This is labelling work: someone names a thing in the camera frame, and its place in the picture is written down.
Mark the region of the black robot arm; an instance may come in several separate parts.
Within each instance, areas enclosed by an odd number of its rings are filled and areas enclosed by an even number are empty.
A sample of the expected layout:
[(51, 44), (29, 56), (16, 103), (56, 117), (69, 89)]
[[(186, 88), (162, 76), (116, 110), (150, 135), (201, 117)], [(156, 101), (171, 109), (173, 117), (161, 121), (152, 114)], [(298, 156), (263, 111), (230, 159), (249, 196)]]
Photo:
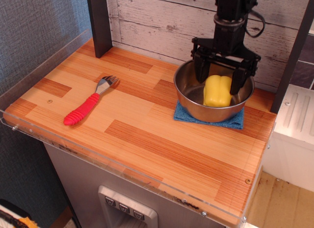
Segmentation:
[(202, 83), (209, 76), (211, 64), (230, 67), (233, 70), (231, 95), (237, 94), (247, 78), (254, 76), (261, 57), (244, 45), (248, 34), (248, 15), (254, 14), (257, 0), (215, 0), (214, 37), (192, 39), (191, 56), (196, 79)]

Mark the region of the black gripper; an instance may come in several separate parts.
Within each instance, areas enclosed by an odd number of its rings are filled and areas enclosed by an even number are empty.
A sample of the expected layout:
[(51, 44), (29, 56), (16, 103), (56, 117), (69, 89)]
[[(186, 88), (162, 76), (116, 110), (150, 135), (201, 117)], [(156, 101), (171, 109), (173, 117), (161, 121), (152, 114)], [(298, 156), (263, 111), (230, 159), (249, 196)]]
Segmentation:
[(234, 67), (230, 94), (237, 94), (244, 86), (247, 78), (254, 76), (261, 57), (244, 46), (247, 33), (248, 17), (227, 21), (214, 16), (215, 29), (213, 38), (192, 39), (194, 71), (199, 83), (203, 83), (208, 75), (210, 64), (220, 64)]

